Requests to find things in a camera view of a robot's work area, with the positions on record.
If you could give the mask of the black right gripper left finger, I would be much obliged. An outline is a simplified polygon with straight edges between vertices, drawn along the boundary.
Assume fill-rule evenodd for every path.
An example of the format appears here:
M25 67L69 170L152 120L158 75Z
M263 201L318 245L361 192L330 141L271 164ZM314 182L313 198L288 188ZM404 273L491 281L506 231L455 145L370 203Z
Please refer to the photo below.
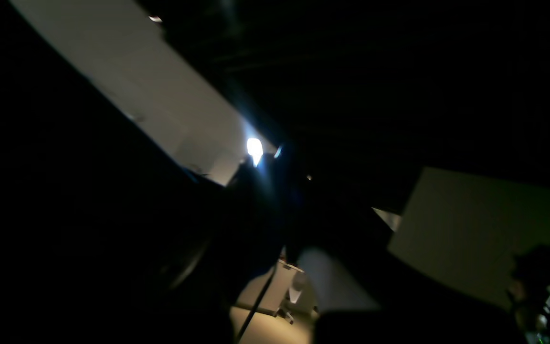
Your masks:
M195 332L198 343L234 341L232 305L284 247L263 166L244 159L216 186L164 158L92 165L98 256L89 309L101 337L180 344Z

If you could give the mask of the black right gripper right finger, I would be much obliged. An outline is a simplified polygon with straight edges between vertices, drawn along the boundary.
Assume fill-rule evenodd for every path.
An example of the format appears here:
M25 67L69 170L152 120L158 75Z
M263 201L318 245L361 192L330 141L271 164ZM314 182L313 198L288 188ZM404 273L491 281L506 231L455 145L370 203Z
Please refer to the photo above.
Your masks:
M388 252L391 228L356 196L289 168L289 258L318 301L316 344L517 344L511 316Z

